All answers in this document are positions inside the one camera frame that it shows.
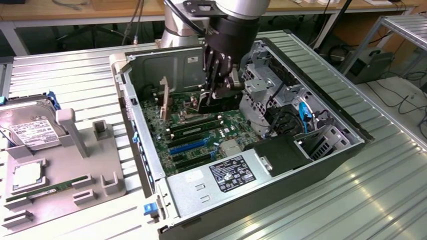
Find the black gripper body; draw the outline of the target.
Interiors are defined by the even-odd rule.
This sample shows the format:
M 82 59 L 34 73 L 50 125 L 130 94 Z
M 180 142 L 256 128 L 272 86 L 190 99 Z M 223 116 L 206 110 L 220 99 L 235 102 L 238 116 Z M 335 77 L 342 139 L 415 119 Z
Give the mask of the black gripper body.
M 251 50 L 259 28 L 260 18 L 212 17 L 204 35 L 207 52 L 224 54 L 234 63 L 239 63 Z

